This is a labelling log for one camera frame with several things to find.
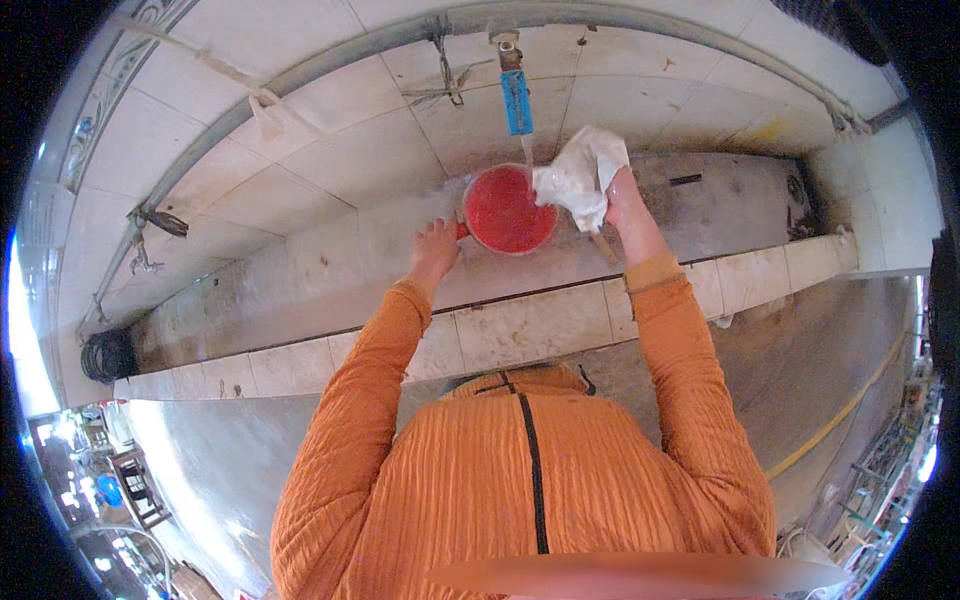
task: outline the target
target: orange quilted jacket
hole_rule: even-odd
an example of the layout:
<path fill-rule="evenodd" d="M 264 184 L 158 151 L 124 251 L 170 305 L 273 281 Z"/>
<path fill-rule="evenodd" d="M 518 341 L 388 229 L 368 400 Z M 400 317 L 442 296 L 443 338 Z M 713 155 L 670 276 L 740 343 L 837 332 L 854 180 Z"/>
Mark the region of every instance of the orange quilted jacket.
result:
<path fill-rule="evenodd" d="M 283 598 L 480 598 L 423 573 L 538 552 L 772 556 L 770 489 L 669 254 L 628 270 L 662 449 L 563 368 L 494 373 L 422 408 L 394 441 L 404 369 L 430 324 L 402 280 L 330 379 L 280 497 Z"/>

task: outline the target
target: bucket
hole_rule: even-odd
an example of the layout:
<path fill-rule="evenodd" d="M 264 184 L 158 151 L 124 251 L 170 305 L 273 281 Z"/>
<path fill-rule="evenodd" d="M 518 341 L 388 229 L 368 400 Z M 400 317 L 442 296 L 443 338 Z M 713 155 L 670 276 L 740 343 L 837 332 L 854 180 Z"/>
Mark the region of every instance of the bucket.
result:
<path fill-rule="evenodd" d="M 526 254 L 543 245 L 557 224 L 554 206 L 537 206 L 525 166 L 499 164 L 483 171 L 464 190 L 464 221 L 457 239 L 472 236 L 504 254 Z"/>

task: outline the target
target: blue tap handle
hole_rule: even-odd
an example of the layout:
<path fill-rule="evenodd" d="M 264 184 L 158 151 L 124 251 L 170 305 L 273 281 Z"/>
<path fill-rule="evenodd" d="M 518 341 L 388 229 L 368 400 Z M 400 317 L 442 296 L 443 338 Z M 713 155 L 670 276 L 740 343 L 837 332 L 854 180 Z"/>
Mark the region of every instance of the blue tap handle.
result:
<path fill-rule="evenodd" d="M 500 73 L 503 102 L 507 107 L 507 128 L 510 135 L 534 132 L 534 120 L 530 113 L 530 97 L 527 94 L 527 79 L 523 71 Z"/>

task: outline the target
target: person's left hand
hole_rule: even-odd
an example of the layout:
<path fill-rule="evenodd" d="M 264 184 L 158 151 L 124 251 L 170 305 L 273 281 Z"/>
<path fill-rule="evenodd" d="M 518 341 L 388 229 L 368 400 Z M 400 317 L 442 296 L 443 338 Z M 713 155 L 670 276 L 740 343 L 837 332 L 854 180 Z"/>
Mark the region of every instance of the person's left hand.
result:
<path fill-rule="evenodd" d="M 457 246 L 457 224 L 450 219 L 437 219 L 426 226 L 426 231 L 414 233 L 413 258 L 410 273 L 427 293 L 427 301 L 433 303 L 433 293 L 457 262 L 460 247 Z"/>

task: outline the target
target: water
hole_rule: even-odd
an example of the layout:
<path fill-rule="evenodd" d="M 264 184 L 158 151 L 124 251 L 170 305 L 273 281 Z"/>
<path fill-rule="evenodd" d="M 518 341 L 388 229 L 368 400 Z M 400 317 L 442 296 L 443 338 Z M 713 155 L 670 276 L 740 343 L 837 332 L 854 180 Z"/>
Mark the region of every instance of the water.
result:
<path fill-rule="evenodd" d="M 530 198 L 534 196 L 534 135 L 524 133 L 520 136 L 520 145 L 523 146 L 523 157 L 527 165 L 527 182 L 530 188 L 527 190 Z"/>

